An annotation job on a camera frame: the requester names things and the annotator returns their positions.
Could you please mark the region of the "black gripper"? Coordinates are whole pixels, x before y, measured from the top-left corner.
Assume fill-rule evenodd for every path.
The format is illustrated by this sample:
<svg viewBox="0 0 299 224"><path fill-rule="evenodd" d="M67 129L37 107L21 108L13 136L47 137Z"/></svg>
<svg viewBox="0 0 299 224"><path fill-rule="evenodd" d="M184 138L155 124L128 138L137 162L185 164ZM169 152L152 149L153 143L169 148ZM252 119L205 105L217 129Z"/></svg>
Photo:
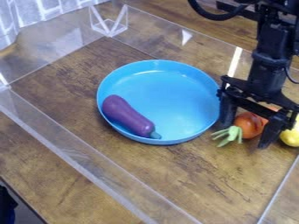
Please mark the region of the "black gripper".
<svg viewBox="0 0 299 224"><path fill-rule="evenodd" d="M273 59L263 53L253 52L252 59L245 80L227 75L220 77L219 125L227 128L233 123L237 108L264 117L268 123L261 132L257 148L265 149L279 138L280 133L295 126L299 104L291 101L282 91L290 74L291 58Z"/></svg>

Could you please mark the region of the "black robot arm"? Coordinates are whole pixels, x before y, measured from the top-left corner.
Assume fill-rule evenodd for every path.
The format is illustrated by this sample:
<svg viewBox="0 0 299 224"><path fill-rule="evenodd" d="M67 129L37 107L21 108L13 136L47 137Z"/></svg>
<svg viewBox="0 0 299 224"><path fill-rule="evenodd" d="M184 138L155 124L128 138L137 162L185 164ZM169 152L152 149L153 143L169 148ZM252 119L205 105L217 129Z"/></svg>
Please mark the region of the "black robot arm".
<svg viewBox="0 0 299 224"><path fill-rule="evenodd" d="M248 76L220 77L219 124L221 128L232 124L239 108L265 118L257 143L264 149L295 126L299 115L299 104L283 94L292 57L299 54L299 0L259 0L256 13L257 44Z"/></svg>

